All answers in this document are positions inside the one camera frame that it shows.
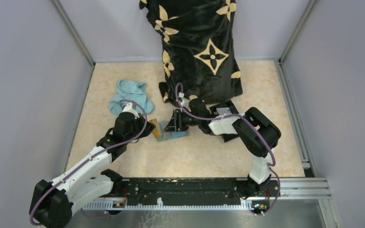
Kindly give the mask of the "light blue cloth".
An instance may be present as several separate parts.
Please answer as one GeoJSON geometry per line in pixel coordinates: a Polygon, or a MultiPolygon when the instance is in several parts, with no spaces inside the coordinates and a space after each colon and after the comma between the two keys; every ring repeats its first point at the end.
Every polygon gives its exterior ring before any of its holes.
{"type": "Polygon", "coordinates": [[[111,114],[118,116],[122,110],[125,102],[121,100],[131,100],[139,104],[144,111],[151,113],[155,105],[148,97],[145,90],[147,83],[132,80],[119,80],[115,90],[115,96],[109,102],[109,111],[111,114]]]}

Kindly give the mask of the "aluminium frame rail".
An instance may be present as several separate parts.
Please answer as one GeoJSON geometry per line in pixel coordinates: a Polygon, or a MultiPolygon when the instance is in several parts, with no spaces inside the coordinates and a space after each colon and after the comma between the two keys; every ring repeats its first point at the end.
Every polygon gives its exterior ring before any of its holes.
{"type": "Polygon", "coordinates": [[[150,194],[220,194],[225,198],[280,196],[292,199],[324,199],[331,197],[328,182],[324,178],[269,178],[257,184],[244,178],[124,178],[115,184],[109,197],[129,199],[150,194]]]}

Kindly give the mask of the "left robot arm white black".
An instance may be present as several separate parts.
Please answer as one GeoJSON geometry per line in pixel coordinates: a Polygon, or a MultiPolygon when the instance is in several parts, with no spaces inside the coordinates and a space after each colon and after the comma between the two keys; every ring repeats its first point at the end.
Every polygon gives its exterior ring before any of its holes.
{"type": "Polygon", "coordinates": [[[126,198],[123,177],[105,167],[126,151],[132,141],[148,136],[155,128],[147,113],[123,111],[96,146],[71,169],[34,188],[29,221],[34,226],[65,227],[73,215],[91,201],[110,194],[126,198]]]}

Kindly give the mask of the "orange credit card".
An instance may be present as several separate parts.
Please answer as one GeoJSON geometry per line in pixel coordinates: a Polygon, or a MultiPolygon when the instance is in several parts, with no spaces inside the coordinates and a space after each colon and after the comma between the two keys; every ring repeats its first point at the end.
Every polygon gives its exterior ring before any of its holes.
{"type": "Polygon", "coordinates": [[[152,134],[154,135],[154,137],[156,139],[160,138],[162,136],[162,130],[157,119],[151,119],[149,122],[154,125],[154,129],[152,130],[152,134]]]}

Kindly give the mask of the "black card tray box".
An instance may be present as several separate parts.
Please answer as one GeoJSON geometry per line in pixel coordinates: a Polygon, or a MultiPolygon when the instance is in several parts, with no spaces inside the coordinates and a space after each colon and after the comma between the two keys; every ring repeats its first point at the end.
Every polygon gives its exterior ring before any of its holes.
{"type": "Polygon", "coordinates": [[[220,135],[225,143],[238,137],[237,132],[233,128],[232,124],[239,119],[239,117],[237,117],[239,112],[231,100],[211,106],[210,111],[211,114],[216,116],[216,120],[211,120],[209,123],[209,128],[213,135],[220,135]],[[216,113],[217,107],[229,107],[232,114],[218,115],[216,113]]]}

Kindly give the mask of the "black beige flower-patterned blanket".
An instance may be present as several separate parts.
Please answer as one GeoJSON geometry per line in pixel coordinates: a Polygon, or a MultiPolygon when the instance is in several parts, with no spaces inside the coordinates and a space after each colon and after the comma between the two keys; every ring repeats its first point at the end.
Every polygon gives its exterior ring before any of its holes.
{"type": "Polygon", "coordinates": [[[176,85],[187,99],[206,104],[243,93],[241,71],[234,55],[234,0],[142,0],[146,18],[160,35],[165,103],[175,104],[176,85]]]}

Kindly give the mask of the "stack of cards in tray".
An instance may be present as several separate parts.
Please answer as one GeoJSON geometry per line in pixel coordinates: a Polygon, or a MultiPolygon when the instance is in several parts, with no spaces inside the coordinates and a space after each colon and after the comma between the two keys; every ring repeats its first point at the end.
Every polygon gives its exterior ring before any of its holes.
{"type": "Polygon", "coordinates": [[[216,113],[218,115],[230,115],[232,114],[231,109],[229,107],[217,107],[216,113]]]}

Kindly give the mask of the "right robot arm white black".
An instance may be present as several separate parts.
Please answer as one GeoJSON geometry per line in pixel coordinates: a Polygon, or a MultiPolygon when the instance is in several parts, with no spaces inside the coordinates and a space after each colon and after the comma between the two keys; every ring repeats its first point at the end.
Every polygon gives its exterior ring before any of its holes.
{"type": "Polygon", "coordinates": [[[249,191],[260,196],[267,190],[270,169],[276,164],[273,150],[281,132],[259,109],[251,107],[240,114],[231,100],[207,108],[203,101],[195,98],[188,103],[188,107],[175,109],[163,130],[185,132],[191,126],[197,126],[207,135],[220,135],[224,142],[240,138],[253,155],[249,191]]]}

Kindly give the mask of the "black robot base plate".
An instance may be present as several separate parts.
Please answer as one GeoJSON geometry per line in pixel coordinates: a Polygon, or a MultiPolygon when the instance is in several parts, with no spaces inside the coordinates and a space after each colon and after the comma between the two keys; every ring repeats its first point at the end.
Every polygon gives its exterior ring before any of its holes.
{"type": "Polygon", "coordinates": [[[272,201],[278,182],[257,184],[246,178],[129,178],[115,183],[107,197],[126,200],[128,206],[152,206],[161,199],[165,206],[235,206],[250,197],[272,201]]]}

